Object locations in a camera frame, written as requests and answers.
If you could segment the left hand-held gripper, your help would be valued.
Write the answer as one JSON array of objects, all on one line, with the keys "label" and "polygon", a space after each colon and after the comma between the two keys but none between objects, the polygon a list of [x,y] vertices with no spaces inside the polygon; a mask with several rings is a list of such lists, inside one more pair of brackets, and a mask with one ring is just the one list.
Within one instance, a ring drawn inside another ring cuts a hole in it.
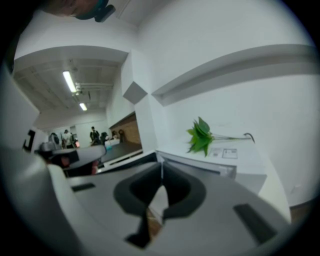
[{"label": "left hand-held gripper", "polygon": [[[23,149],[39,111],[1,67],[1,234],[13,255],[74,256],[74,231],[65,218],[46,162]],[[89,163],[103,145],[53,151],[69,163]]]}]

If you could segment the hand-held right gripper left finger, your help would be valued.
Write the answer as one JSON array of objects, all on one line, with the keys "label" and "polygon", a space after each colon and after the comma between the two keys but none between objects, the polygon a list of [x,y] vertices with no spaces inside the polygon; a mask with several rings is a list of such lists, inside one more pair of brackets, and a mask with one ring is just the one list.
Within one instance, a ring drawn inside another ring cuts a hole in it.
[{"label": "hand-held right gripper left finger", "polygon": [[158,190],[161,164],[66,177],[51,164],[55,195],[87,253],[93,256],[163,256],[150,250],[147,209]]}]

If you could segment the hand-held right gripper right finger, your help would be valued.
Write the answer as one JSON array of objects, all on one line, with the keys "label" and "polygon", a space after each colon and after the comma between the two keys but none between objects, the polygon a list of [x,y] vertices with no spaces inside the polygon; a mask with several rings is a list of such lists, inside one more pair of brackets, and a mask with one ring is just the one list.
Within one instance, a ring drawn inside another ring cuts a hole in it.
[{"label": "hand-held right gripper right finger", "polygon": [[234,256],[289,226],[270,204],[233,179],[165,161],[168,207],[163,227],[148,244],[158,256]]}]

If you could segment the dark-topped white desk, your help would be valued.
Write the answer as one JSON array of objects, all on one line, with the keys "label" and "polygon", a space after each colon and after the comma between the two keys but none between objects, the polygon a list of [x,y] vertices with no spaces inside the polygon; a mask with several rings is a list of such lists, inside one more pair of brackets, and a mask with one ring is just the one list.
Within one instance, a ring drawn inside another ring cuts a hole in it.
[{"label": "dark-topped white desk", "polygon": [[140,144],[132,142],[123,142],[113,145],[106,150],[106,154],[101,157],[100,161],[104,167],[126,160],[143,152]]}]

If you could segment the white paper label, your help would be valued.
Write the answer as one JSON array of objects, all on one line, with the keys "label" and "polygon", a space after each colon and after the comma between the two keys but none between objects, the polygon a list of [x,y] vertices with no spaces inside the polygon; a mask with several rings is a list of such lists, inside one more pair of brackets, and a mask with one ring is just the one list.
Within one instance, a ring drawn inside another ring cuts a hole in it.
[{"label": "white paper label", "polygon": [[222,158],[224,149],[220,147],[211,147],[209,151],[209,156],[213,158]]}]

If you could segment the blue-edged paper label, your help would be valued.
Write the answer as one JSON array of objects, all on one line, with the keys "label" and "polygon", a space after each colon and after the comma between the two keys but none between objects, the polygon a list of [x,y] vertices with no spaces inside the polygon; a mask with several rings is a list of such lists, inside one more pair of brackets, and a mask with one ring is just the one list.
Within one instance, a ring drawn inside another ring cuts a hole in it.
[{"label": "blue-edged paper label", "polygon": [[222,152],[222,158],[237,160],[238,150],[236,148],[224,148]]}]

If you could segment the green leafy plant sprig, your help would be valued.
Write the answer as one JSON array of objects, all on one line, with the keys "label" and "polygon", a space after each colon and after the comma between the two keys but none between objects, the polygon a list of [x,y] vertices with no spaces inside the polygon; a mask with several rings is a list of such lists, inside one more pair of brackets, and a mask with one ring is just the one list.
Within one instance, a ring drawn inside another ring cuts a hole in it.
[{"label": "green leafy plant sprig", "polygon": [[188,129],[186,132],[191,136],[188,142],[189,147],[187,153],[203,152],[205,157],[209,155],[209,147],[213,142],[250,140],[255,143],[254,137],[248,132],[244,133],[242,136],[227,136],[212,133],[209,124],[200,116],[197,120],[193,120],[192,128]]}]

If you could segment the teal headband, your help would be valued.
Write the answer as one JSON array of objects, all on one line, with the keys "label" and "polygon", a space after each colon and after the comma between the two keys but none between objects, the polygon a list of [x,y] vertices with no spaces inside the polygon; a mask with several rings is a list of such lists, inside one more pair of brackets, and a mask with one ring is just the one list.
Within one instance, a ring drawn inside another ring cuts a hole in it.
[{"label": "teal headband", "polygon": [[98,12],[103,0],[76,0],[74,16],[79,20],[92,19]]}]

